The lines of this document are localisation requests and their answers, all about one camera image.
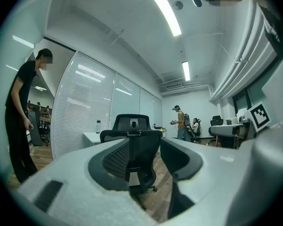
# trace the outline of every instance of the ceiling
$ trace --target ceiling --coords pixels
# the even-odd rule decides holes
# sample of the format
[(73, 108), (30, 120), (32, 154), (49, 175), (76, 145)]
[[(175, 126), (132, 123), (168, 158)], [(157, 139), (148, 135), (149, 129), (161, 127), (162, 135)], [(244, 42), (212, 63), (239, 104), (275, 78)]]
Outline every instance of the ceiling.
[[(58, 4), (53, 0), (52, 20), (57, 19), (52, 11), (59, 9), (96, 18), (97, 23), (111, 29), (119, 42), (141, 57), (143, 65), (153, 70), (157, 84), (165, 83), (161, 91), (168, 81), (185, 81), (184, 61), (189, 62), (191, 81), (212, 84), (226, 34), (225, 23), (231, 17), (226, 7), (217, 8), (204, 2), (198, 8), (192, 0), (168, 0), (182, 31), (174, 37), (154, 0), (62, 1)], [(174, 8), (176, 1), (183, 3), (183, 9)]]

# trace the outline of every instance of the office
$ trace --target office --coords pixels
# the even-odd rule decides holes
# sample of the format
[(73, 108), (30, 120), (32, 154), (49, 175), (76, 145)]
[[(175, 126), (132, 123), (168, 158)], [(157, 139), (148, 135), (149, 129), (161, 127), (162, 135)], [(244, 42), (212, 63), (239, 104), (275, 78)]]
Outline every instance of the office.
[[(0, 145), (8, 145), (3, 105), (14, 69), (48, 39), (70, 54), (74, 50), (56, 76), (39, 76), (54, 97), (54, 158), (84, 148), (84, 132), (95, 132), (98, 120), (101, 131), (112, 129), (121, 113), (145, 114), (151, 128), (166, 127), (167, 137), (176, 137), (176, 128), (169, 123), (177, 119), (172, 108), (180, 105), (191, 119), (201, 119), (200, 137), (208, 138), (213, 116), (225, 121), (236, 116), (235, 108), (250, 109), (257, 99), (255, 95), (251, 100), (251, 84), (255, 86), (272, 63), (276, 67), (269, 71), (279, 66), (259, 7), (244, 0), (221, 8), (203, 4), (200, 12), (191, 0), (180, 1), (183, 8), (172, 9), (182, 34), (173, 36), (154, 0), (23, 0), (0, 35), (0, 78), (5, 78), (0, 79)], [(197, 14), (193, 26), (188, 23), (192, 9)], [(54, 61), (64, 57), (54, 54)], [(189, 82), (183, 72), (185, 61)], [(237, 96), (244, 89), (250, 94)], [(278, 119), (277, 111), (270, 112), (273, 105), (267, 107)], [(7, 178), (10, 173), (8, 147), (1, 146), (0, 174)]]

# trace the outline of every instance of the person wearing backpack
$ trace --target person wearing backpack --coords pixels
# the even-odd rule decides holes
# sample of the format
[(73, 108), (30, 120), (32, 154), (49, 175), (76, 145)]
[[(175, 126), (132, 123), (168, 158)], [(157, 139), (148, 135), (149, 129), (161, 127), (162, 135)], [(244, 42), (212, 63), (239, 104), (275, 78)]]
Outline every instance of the person wearing backpack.
[(172, 125), (178, 124), (177, 139), (182, 140), (184, 138), (185, 141), (191, 142), (186, 125), (184, 123), (184, 113), (181, 111), (179, 105), (175, 105), (173, 110), (175, 110), (178, 114), (178, 120), (172, 122)]

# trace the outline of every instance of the seated person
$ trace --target seated person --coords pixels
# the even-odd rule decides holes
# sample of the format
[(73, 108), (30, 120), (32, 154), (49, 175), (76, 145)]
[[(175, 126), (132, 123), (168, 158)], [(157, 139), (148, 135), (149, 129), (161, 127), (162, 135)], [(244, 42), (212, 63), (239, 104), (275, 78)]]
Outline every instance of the seated person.
[(199, 127), (199, 121), (197, 118), (194, 118), (193, 123), (192, 123), (192, 130), (194, 133), (197, 132), (198, 127)]

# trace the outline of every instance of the wooden floor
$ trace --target wooden floor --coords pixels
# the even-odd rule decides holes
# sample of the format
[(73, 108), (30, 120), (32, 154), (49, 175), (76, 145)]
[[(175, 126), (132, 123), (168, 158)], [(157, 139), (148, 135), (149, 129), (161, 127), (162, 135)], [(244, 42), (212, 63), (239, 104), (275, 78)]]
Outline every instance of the wooden floor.
[[(205, 145), (208, 140), (202, 140), (201, 144)], [(33, 146), (30, 145), (30, 155), (38, 170), (46, 167), (52, 162), (51, 147), (49, 146)], [(157, 222), (161, 223), (167, 220), (167, 213), (170, 205), (172, 192), (172, 176), (168, 172), (158, 153), (153, 162), (153, 168), (156, 173), (156, 181), (154, 185), (158, 188), (157, 192), (152, 189), (141, 194), (140, 198), (146, 205), (146, 212)], [(15, 174), (9, 181), (8, 187), (11, 190), (17, 190), (20, 187)]]

